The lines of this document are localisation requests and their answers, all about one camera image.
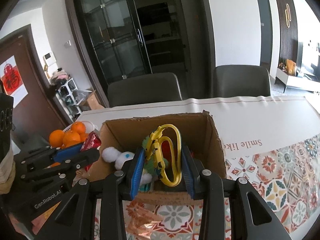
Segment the yellow toy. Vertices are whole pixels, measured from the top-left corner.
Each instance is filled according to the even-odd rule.
[[[167,129],[172,128],[176,134],[177,134],[177,147],[178,147],[178,160],[177,160],[177,166],[174,156],[174,150],[173,150],[173,143],[171,139],[167,136],[162,136],[162,132]],[[170,181],[165,173],[165,164],[164,164],[164,158],[161,151],[161,144],[164,141],[168,141],[170,145],[170,151],[171,151],[171,159],[172,159],[172,172],[173,172],[173,181]],[[162,126],[158,126],[157,130],[152,132],[149,135],[149,140],[147,142],[147,146],[145,148],[146,150],[146,160],[150,160],[151,156],[153,156],[153,165],[155,168],[155,171],[160,178],[160,180],[169,187],[175,187],[181,182],[181,135],[174,125],[172,124],[165,124]]]

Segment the glass cabinet door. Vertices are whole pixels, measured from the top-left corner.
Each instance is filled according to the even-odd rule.
[[[133,0],[80,2],[81,13],[107,84],[151,73]]]

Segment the gold wall decoration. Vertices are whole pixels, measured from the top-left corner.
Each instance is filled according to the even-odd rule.
[[[285,13],[285,22],[287,23],[287,27],[290,28],[290,22],[291,22],[291,12],[290,12],[290,6],[289,4],[286,4],[285,5],[285,10],[284,10],[284,13]]]

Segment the white pom pom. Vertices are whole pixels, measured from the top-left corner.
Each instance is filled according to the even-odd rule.
[[[140,185],[149,184],[152,181],[152,175],[150,173],[142,174]]]
[[[124,152],[121,153],[120,156],[116,159],[115,168],[117,170],[121,170],[125,161],[132,160],[134,157],[134,153],[132,152]]]
[[[102,151],[101,157],[105,162],[112,163],[116,161],[116,159],[120,156],[120,154],[121,152],[118,151],[116,148],[108,147]]]

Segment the small cardboard box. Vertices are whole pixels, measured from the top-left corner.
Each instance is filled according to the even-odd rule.
[[[110,120],[103,123],[100,130],[102,141],[100,153],[107,147],[115,147],[121,152],[136,151],[142,141],[159,125],[175,125],[184,143],[194,152],[195,158],[201,160],[205,168],[217,173],[221,178],[226,177],[224,151],[214,122],[209,113],[169,114],[157,117]],[[166,129],[163,135],[176,141],[173,129]],[[89,169],[90,181],[104,179],[115,171],[114,163],[106,163],[100,157]],[[155,182],[152,192],[139,192],[136,200],[149,204],[191,205],[193,201],[186,191],[173,192],[180,187],[167,187],[160,180]]]
[[[86,101],[82,102],[79,105],[81,111],[90,111],[90,110],[98,110],[104,109],[102,105],[99,104],[98,99],[96,97],[96,92],[93,91],[86,99]]]

